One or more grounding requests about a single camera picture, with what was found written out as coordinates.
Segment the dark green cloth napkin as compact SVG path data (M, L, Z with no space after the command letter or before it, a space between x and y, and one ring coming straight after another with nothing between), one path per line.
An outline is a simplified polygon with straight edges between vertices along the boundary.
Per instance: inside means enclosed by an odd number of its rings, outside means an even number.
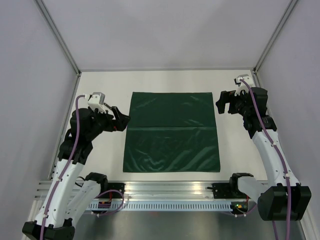
M220 172L212 93L133 92L129 116L123 172Z

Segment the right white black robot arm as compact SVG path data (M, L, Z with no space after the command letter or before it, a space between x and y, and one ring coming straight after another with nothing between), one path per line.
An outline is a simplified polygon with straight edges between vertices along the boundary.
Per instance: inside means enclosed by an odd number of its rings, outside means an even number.
M252 199L264 221L299 221L307 209L312 193L301 185L291 171L279 143L276 124L267 114L267 90L252 87L252 91L222 91L215 103L219 114L239 114L243 126L255 144L267 176L267 185L258 182L251 173L233 173L228 192L235 198L243 194Z

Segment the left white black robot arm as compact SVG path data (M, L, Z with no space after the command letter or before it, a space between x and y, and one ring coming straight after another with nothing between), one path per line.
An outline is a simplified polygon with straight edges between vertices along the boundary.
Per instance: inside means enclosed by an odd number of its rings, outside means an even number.
M112 114L100 113L90 107L76 108L70 129L59 147L58 162L51 186L39 213L24 223L22 233L31 240L71 240L76 225L96 198L124 198L123 189L109 187L105 174L90 172L74 197L71 193L93 150L93 140L103 132L123 132L131 117L116 106Z

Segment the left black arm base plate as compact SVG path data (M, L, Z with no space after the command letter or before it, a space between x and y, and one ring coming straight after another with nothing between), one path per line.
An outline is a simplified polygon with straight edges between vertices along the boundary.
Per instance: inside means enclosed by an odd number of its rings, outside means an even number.
M108 190L117 190L124 195L125 193L125 186L124 182L111 182L108 184ZM109 196L111 199L122 199L121 194L118 192L110 192Z

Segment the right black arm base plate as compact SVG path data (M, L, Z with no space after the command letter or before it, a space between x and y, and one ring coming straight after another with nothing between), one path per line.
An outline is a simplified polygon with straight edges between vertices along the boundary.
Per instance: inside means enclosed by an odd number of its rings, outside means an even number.
M229 183L216 182L211 185L214 199L234 199Z

